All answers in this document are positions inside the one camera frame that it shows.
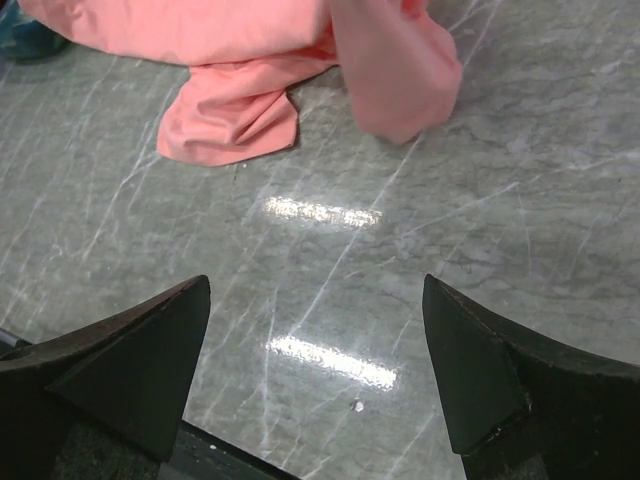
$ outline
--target pink fabric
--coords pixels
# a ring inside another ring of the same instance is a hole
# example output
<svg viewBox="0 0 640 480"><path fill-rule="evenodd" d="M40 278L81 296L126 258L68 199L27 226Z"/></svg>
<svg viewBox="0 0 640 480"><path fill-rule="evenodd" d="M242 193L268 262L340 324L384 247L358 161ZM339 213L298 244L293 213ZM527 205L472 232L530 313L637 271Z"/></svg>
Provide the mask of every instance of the pink fabric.
<svg viewBox="0 0 640 480"><path fill-rule="evenodd" d="M404 142L445 121L462 68L424 0L19 0L70 40L190 67L158 151L214 166L293 145L285 89L340 62L367 132Z"/></svg>

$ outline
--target marble floor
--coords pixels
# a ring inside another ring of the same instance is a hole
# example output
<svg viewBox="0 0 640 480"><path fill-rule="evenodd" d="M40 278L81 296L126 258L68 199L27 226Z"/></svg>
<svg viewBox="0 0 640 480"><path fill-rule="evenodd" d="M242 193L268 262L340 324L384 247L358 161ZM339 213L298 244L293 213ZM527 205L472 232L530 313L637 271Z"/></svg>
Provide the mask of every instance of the marble floor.
<svg viewBox="0 0 640 480"><path fill-rule="evenodd" d="M462 479L421 318L431 272L640 363L640 3L433 0L467 69L451 121L364 135L339 70L296 148L154 153L187 72L73 48L0 80L0 326L42 341L195 274L186 419L306 479Z"/></svg>

